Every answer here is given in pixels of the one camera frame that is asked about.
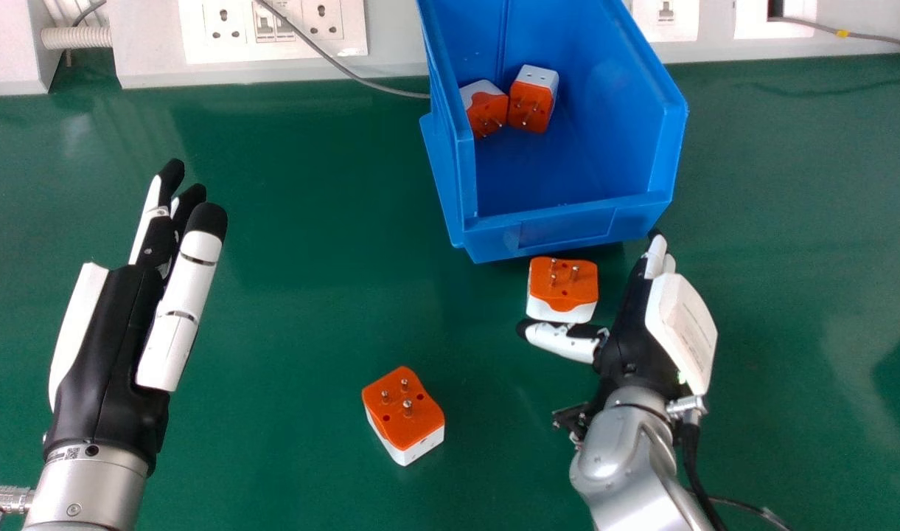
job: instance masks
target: green table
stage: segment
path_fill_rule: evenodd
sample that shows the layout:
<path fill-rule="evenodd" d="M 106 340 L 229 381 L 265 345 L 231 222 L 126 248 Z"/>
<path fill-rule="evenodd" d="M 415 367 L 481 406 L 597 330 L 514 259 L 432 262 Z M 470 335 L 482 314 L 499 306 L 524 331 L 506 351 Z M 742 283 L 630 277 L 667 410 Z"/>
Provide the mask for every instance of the green table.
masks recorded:
<path fill-rule="evenodd" d="M 425 102 L 120 91 L 106 54 L 74 63 L 48 97 L 0 100 L 0 483 L 38 478 L 79 266 L 125 261 L 149 177 L 180 157 L 231 228 L 141 529 L 589 528 L 548 415 L 595 378 L 514 335 L 526 261 L 450 248 Z M 660 226 L 720 332 L 705 486 L 799 529 L 900 529 L 900 56 L 671 71 L 691 117 Z M 601 322 L 642 245 L 572 253 L 600 263 Z M 402 364 L 447 417 L 409 468 L 359 397 Z"/>

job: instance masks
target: cable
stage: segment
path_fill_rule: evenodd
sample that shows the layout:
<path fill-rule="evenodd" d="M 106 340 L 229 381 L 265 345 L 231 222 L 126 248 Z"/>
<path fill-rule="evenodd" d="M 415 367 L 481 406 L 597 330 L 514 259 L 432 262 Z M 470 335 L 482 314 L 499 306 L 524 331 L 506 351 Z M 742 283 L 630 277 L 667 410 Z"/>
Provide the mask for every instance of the cable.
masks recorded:
<path fill-rule="evenodd" d="M 800 24 L 801 26 L 812 27 L 814 30 L 825 31 L 827 33 L 833 33 L 840 39 L 865 39 L 867 41 L 881 41 L 882 43 L 889 44 L 898 44 L 900 45 L 900 39 L 893 39 L 892 37 L 885 37 L 883 35 L 872 35 L 868 33 L 856 33 L 854 31 L 848 31 L 846 29 L 838 29 L 836 27 L 824 26 L 824 24 L 817 24 L 814 21 L 803 20 L 794 17 L 769 17 L 767 21 L 788 21 L 791 24 Z"/>
<path fill-rule="evenodd" d="M 90 4 L 89 7 L 87 7 L 85 10 L 83 10 L 82 13 L 80 13 L 80 16 L 76 17 L 76 20 L 73 21 L 73 24 L 70 24 L 70 27 L 76 27 L 79 26 L 79 24 L 82 24 L 83 19 L 86 19 L 86 17 L 89 17 L 89 15 L 91 15 L 92 13 L 95 13 L 96 10 L 98 10 L 100 7 L 105 6 L 105 3 L 106 0 L 96 0 L 96 2 Z"/>
<path fill-rule="evenodd" d="M 705 512 L 705 516 L 711 521 L 715 531 L 728 531 L 728 527 L 726 527 L 722 517 L 719 516 L 719 512 L 715 510 L 715 505 L 712 505 L 708 493 L 705 492 L 702 481 L 699 480 L 699 473 L 696 470 L 696 460 L 699 453 L 698 424 L 683 421 L 679 430 L 679 437 L 683 444 L 683 468 L 686 469 L 686 476 L 688 476 L 689 484 L 692 486 L 692 491 L 699 501 L 699 505 L 702 505 L 702 511 Z"/>
<path fill-rule="evenodd" d="M 322 50 L 321 48 L 319 48 L 318 44 L 313 43 L 312 39 L 309 39 L 308 37 L 306 37 L 305 33 L 302 33 L 302 31 L 299 30 L 299 28 L 296 27 L 295 24 L 292 24 L 292 21 L 289 21 L 289 19 L 287 19 L 287 17 L 285 17 L 284 14 L 279 13 L 279 11 L 275 9 L 275 7 L 272 7 L 270 5 L 270 3 L 267 2 L 267 0 L 254 0 L 254 2 L 256 2 L 257 4 L 260 4 L 260 6 L 262 6 L 263 9 L 270 11 L 270 13 L 272 13 L 272 15 L 274 17 L 276 17 L 277 19 L 284 21 L 286 24 L 289 24 L 289 27 L 292 28 L 292 32 L 295 33 L 299 37 L 299 39 L 302 39 L 302 41 L 304 43 L 308 44 L 309 47 L 315 51 L 315 53 L 319 54 L 319 56 L 321 56 L 322 58 L 325 58 L 325 60 L 329 61 L 329 63 L 331 63 L 332 66 L 334 66 L 335 68 L 338 68 L 339 72 L 341 72 L 342 74 L 348 75 L 348 77 L 352 78 L 355 81 L 358 81 L 362 85 L 365 85 L 365 87 L 372 88 L 376 91 L 382 91 L 383 93 L 402 95 L 403 97 L 413 97 L 413 98 L 416 98 L 417 100 L 429 100 L 430 99 L 429 94 L 415 93 L 415 91 L 403 91 L 403 90 L 400 90 L 400 88 L 392 88 L 392 87 L 388 87 L 386 85 L 375 83 L 374 81 L 365 80 L 364 77 L 360 77 L 360 75 L 355 74 L 355 72 L 348 70 L 348 67 L 346 67 L 342 63 L 339 63 L 338 60 L 336 60 L 336 58 L 329 55 L 327 52 L 325 52 L 325 50 Z"/>
<path fill-rule="evenodd" d="M 773 511 L 769 510 L 769 508 L 760 508 L 754 507 L 754 505 L 746 504 L 743 501 L 732 500 L 731 498 L 722 498 L 720 496 L 709 496 L 709 500 L 716 504 L 729 505 L 729 507 L 735 507 L 739 510 L 743 510 L 747 513 L 756 515 L 763 520 L 769 522 L 769 524 L 774 527 L 780 529 L 780 531 L 793 531 L 790 528 L 790 525 L 787 524 L 781 517 L 777 516 L 773 513 Z"/>

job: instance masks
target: gray cable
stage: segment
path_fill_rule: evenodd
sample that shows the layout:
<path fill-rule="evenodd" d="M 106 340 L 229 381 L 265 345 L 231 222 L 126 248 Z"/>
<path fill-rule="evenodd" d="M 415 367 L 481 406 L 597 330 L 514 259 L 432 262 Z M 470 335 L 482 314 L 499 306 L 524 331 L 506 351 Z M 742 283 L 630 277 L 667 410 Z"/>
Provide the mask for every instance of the gray cable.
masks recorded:
<path fill-rule="evenodd" d="M 837 37 L 841 39 L 865 39 L 867 41 L 883 41 L 883 43 L 891 43 L 900 45 L 900 39 L 893 39 L 892 37 L 885 37 L 883 35 L 872 35 L 868 33 L 856 33 L 854 31 L 848 31 L 846 29 L 840 29 L 836 27 L 824 26 L 824 24 L 817 24 L 814 21 L 808 21 L 803 19 L 798 19 L 794 17 L 770 17 L 767 21 L 789 21 L 791 24 L 800 24 L 801 26 L 812 27 L 814 30 L 825 31 L 827 33 L 833 33 Z"/>
<path fill-rule="evenodd" d="M 91 15 L 92 13 L 95 13 L 96 10 L 98 10 L 100 7 L 105 6 L 105 3 L 106 0 L 98 0 L 97 2 L 93 2 L 92 4 L 90 4 L 89 7 L 87 7 L 85 10 L 83 10 L 82 13 L 80 13 L 80 16 L 76 17 L 76 20 L 73 21 L 73 24 L 70 24 L 70 27 L 76 27 L 79 26 L 79 24 L 82 24 L 83 19 L 86 19 L 86 17 L 89 17 L 89 15 Z"/>
<path fill-rule="evenodd" d="M 256 2 L 257 4 L 260 4 L 260 6 L 264 7 L 265 10 L 270 11 L 270 13 L 272 13 L 272 15 L 274 17 L 278 18 L 281 21 L 284 21 L 286 24 L 289 24 L 289 27 L 292 28 L 292 32 L 295 33 L 296 35 L 298 35 L 299 39 L 302 39 L 302 41 L 304 43 L 308 44 L 309 47 L 312 48 L 312 50 L 315 50 L 315 53 L 321 55 L 322 58 L 329 61 L 329 63 L 331 63 L 332 66 L 334 66 L 335 68 L 338 68 L 339 72 L 341 72 L 342 74 L 348 75 L 348 77 L 352 78 L 355 81 L 358 81 L 362 85 L 365 85 L 365 87 L 373 88 L 374 90 L 382 91 L 383 93 L 402 95 L 403 97 L 413 97 L 413 98 L 416 98 L 417 100 L 429 100 L 430 99 L 429 94 L 414 93 L 413 91 L 402 91 L 402 90 L 400 90 L 400 88 L 392 88 L 392 87 L 388 87 L 386 85 L 375 83 L 374 81 L 365 80 L 364 77 L 360 77 L 360 75 L 355 74 L 355 72 L 348 70 L 348 67 L 346 67 L 342 63 L 339 63 L 338 60 L 336 60 L 336 58 L 334 58 L 331 55 L 329 55 L 328 53 L 326 53 L 325 50 L 322 50 L 321 48 L 319 48 L 318 44 L 313 43 L 312 39 L 309 39 L 308 37 L 306 37 L 305 34 L 302 33 L 301 30 L 299 30 L 299 28 L 296 27 L 295 24 L 292 24 L 292 21 L 289 21 L 289 19 L 287 19 L 287 17 L 285 17 L 284 14 L 279 13 L 279 11 L 276 10 L 275 7 L 272 7 L 270 5 L 270 3 L 268 3 L 266 0 L 254 0 L 254 2 Z"/>

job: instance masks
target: robotic hand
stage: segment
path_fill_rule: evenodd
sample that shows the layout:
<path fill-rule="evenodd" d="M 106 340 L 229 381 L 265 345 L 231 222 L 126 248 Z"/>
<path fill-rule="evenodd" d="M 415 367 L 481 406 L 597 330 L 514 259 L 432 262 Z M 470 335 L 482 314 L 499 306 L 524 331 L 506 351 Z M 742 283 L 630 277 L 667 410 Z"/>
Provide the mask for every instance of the robotic hand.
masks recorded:
<path fill-rule="evenodd" d="M 0 486 L 0 520 L 24 529 L 134 528 L 227 232 L 227 214 L 184 163 L 152 180 L 128 265 L 86 263 L 49 373 L 51 427 L 36 490 Z"/>
<path fill-rule="evenodd" d="M 718 332 L 702 298 L 675 273 L 662 235 L 652 235 L 629 275 L 609 332 L 525 319 L 518 333 L 600 376 L 593 400 L 554 412 L 555 428 L 567 428 L 577 447 L 571 484 L 596 529 L 724 529 L 695 474 Z M 676 440 L 700 507 L 676 480 Z"/>

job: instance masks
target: orange and white plug adapter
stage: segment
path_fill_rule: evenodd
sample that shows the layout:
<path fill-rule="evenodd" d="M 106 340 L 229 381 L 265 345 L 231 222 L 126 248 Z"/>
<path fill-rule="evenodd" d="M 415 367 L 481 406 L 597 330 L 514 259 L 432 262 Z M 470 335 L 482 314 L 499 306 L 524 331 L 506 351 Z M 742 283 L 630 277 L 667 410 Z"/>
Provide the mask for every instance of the orange and white plug adapter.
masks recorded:
<path fill-rule="evenodd" d="M 520 130 L 548 130 L 558 95 L 558 73 L 524 64 L 509 89 L 508 123 Z"/>
<path fill-rule="evenodd" d="M 539 256 L 529 263 L 525 313 L 532 319 L 589 322 L 599 295 L 594 262 Z"/>
<path fill-rule="evenodd" d="M 472 132 L 478 138 L 486 138 L 506 124 L 508 95 L 489 80 L 479 80 L 460 88 L 463 107 L 470 119 Z"/>
<path fill-rule="evenodd" d="M 443 410 L 413 370 L 397 367 L 361 391 L 368 423 L 402 467 L 443 442 Z"/>

